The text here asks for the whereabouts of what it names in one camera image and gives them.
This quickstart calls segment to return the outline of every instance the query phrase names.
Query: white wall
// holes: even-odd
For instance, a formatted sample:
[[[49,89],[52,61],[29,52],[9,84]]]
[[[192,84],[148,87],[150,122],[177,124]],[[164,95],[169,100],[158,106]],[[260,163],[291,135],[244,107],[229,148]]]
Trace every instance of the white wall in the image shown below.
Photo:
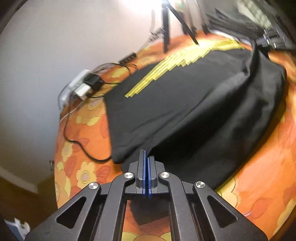
[[[0,166],[37,184],[50,174],[57,95],[82,69],[116,62],[149,37],[160,0],[29,0],[0,35]],[[171,31],[181,34],[171,16]]]

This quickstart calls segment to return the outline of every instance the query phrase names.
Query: black cloth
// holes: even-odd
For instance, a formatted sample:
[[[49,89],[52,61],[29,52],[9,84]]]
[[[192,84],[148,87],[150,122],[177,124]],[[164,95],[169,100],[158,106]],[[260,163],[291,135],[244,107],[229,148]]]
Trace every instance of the black cloth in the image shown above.
[[[145,149],[181,180],[216,188],[250,157],[283,95],[286,72],[253,51],[210,51],[125,95],[156,65],[105,95],[112,159],[127,171]]]

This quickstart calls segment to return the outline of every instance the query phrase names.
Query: yellow stripe pattern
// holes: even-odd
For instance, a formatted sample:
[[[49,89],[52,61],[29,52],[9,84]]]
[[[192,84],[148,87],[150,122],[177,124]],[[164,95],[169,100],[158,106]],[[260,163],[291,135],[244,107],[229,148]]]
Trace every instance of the yellow stripe pattern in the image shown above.
[[[189,65],[199,58],[205,57],[211,50],[230,50],[244,49],[244,47],[235,40],[199,40],[199,45],[191,45],[183,50],[166,57],[157,66],[155,66],[139,83],[135,85],[125,97],[132,97],[140,93],[153,80],[157,80],[167,71],[171,71],[176,66]]]

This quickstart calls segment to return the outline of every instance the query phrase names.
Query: triangular cutout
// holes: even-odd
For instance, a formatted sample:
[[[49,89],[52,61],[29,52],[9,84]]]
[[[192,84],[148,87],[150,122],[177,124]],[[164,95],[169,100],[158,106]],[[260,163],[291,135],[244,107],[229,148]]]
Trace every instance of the triangular cutout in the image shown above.
[[[208,196],[207,200],[214,212],[218,225],[221,228],[225,228],[237,221],[237,217],[227,210],[216,198]]]
[[[85,201],[86,197],[79,198],[57,218],[57,222],[67,228],[72,229],[77,221]]]

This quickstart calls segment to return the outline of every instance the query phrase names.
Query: silver screw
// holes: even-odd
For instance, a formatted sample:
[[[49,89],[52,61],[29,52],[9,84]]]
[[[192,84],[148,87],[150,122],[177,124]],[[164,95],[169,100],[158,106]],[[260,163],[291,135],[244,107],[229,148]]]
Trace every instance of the silver screw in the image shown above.
[[[203,182],[197,182],[195,185],[197,188],[204,188],[205,187],[205,183],[203,183]]]
[[[127,172],[127,173],[124,174],[124,177],[127,178],[127,179],[131,179],[133,177],[133,173]]]
[[[162,178],[168,178],[168,177],[170,176],[170,174],[169,174],[168,172],[162,172],[162,173],[160,174],[160,176],[161,176]]]
[[[90,189],[97,189],[99,187],[98,183],[90,183],[89,188]]]

